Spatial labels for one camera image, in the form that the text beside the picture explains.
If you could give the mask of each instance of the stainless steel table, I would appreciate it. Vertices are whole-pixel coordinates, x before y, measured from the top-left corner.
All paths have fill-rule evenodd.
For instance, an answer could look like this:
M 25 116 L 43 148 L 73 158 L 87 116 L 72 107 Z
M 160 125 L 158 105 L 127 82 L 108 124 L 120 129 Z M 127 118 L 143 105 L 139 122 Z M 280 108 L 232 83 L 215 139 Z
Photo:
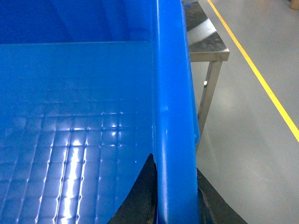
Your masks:
M 195 0 L 182 1 L 187 25 L 191 62 L 210 62 L 199 106 L 199 131 L 202 134 L 223 61 L 229 50 L 217 33 L 200 4 Z

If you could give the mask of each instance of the blue plastic tray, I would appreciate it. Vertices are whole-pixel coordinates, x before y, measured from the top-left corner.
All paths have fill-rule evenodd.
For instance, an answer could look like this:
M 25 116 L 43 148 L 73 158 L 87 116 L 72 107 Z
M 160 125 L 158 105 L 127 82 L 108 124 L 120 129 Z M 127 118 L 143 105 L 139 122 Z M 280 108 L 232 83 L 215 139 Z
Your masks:
M 198 223 L 180 1 L 10 0 L 0 14 L 0 223 L 105 224 L 150 153 L 159 223 Z

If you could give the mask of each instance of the textured bin bottom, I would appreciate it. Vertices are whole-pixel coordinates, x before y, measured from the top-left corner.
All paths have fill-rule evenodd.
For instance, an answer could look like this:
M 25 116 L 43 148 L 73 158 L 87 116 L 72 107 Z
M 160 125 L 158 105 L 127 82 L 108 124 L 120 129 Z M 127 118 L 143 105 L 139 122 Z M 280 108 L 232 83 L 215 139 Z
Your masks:
M 0 223 L 107 223 L 153 152 L 151 46 L 0 54 Z

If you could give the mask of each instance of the gray floor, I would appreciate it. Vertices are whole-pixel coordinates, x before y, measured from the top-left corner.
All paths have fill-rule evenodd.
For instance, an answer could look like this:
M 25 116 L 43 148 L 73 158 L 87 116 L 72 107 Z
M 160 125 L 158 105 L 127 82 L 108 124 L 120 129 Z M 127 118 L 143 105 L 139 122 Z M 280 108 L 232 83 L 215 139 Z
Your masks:
M 299 11 L 287 0 L 213 0 L 299 126 Z M 299 143 L 207 0 L 199 0 L 231 51 L 223 63 L 197 164 L 249 224 L 299 223 Z M 198 99 L 207 63 L 192 63 Z

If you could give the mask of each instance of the yellow floor line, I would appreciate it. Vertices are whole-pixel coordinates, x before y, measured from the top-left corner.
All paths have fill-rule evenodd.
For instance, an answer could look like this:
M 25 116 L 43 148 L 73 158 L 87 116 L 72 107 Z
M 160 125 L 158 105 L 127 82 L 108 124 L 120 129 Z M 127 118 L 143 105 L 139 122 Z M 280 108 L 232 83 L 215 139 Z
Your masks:
M 212 7 L 212 9 L 214 10 L 214 12 L 216 13 L 216 15 L 218 16 L 218 18 L 220 19 L 220 21 L 222 22 L 223 26 L 227 30 L 227 32 L 230 35 L 230 37 L 235 42 L 236 46 L 238 47 L 238 49 L 240 50 L 240 52 L 242 53 L 242 55 L 244 56 L 245 60 L 247 61 L 247 63 L 251 67 L 252 71 L 256 75 L 257 79 L 260 81 L 261 85 L 263 86 L 263 88 L 267 92 L 268 96 L 270 97 L 270 99 L 272 100 L 272 102 L 274 103 L 274 105 L 276 106 L 276 108 L 278 109 L 279 113 L 281 114 L 281 116 L 285 120 L 286 124 L 289 126 L 291 132 L 293 133 L 293 135 L 295 136 L 295 138 L 299 142 L 299 130 L 298 130 L 298 128 L 296 127 L 296 125 L 294 124 L 294 122 L 292 121 L 292 119 L 290 118 L 290 116 L 288 115 L 288 113 L 286 112 L 286 110 L 284 109 L 284 107 L 281 105 L 280 101 L 274 95 L 273 91 L 271 90 L 271 88 L 269 87 L 269 85 L 266 83 L 266 81 L 263 78 L 262 74 L 256 68 L 256 66 L 252 62 L 251 58 L 248 56 L 248 54 L 246 53 L 246 51 L 244 50 L 244 48 L 242 47 L 242 45 L 240 44 L 240 42 L 237 40 L 237 38 L 235 37 L 235 35 L 231 31 L 231 29 L 229 28 L 229 26 L 227 25 L 227 23 L 224 21 L 223 17 L 220 15 L 220 13 L 218 12 L 218 10 L 214 6 L 214 4 L 211 2 L 211 0 L 207 0 L 207 1 L 210 4 L 210 6 Z

